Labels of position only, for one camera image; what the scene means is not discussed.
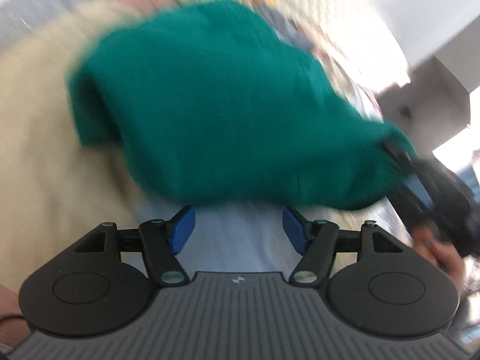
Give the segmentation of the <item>person's right hand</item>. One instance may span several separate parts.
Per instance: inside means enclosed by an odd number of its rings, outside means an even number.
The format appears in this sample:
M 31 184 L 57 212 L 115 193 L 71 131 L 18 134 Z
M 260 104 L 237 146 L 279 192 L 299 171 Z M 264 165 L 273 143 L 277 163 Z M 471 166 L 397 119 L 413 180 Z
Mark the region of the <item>person's right hand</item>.
M 438 241 L 427 227 L 415 228 L 412 233 L 412 248 L 428 262 L 443 269 L 456 286 L 460 295 L 464 291 L 465 262 L 454 245 Z

